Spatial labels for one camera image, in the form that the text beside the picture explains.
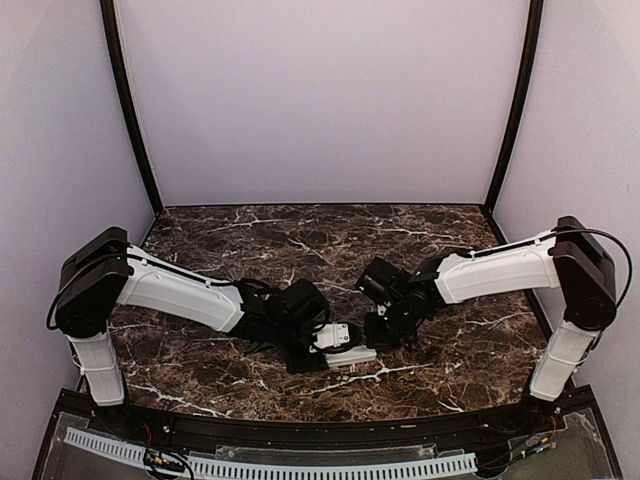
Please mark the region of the white remote control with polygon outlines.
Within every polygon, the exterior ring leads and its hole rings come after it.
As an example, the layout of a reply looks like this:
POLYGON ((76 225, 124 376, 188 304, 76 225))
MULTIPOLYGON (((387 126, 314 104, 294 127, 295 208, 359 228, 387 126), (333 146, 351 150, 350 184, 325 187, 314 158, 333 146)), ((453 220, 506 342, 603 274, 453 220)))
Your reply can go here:
POLYGON ((362 345, 353 347, 346 352, 325 355, 325 359, 330 368, 351 368, 357 364, 374 361, 376 358, 377 352, 375 349, 369 349, 362 345))

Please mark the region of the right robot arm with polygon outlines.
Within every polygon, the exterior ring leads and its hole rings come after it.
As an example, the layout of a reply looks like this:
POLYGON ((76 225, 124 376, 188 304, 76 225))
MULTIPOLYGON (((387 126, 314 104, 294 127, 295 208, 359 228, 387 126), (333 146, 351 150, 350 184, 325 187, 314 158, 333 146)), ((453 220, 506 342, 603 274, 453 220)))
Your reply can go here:
POLYGON ((366 344, 376 350, 409 347, 419 326, 447 305, 512 291, 560 289, 563 318, 531 374, 529 396, 510 413, 511 426, 530 434, 547 420, 547 402, 561 395, 628 293, 616 288, 615 263, 600 236, 616 239, 563 216, 554 228, 528 239, 427 258, 413 273, 376 257, 356 283, 377 308, 365 317, 366 344))

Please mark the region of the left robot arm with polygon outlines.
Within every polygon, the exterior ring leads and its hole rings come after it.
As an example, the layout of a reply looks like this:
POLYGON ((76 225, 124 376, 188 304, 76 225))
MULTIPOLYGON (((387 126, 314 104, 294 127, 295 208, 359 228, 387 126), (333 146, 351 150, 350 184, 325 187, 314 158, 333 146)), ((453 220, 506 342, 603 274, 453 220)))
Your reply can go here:
POLYGON ((69 257, 46 318, 50 330, 71 343, 101 417, 120 436, 141 427, 140 412, 126 401, 108 322, 115 306, 144 307, 194 321, 233 338, 271 345, 285 356, 286 370, 327 369, 313 346, 315 328, 330 309, 308 280, 285 289, 263 281, 212 279, 161 261, 110 227, 69 257))

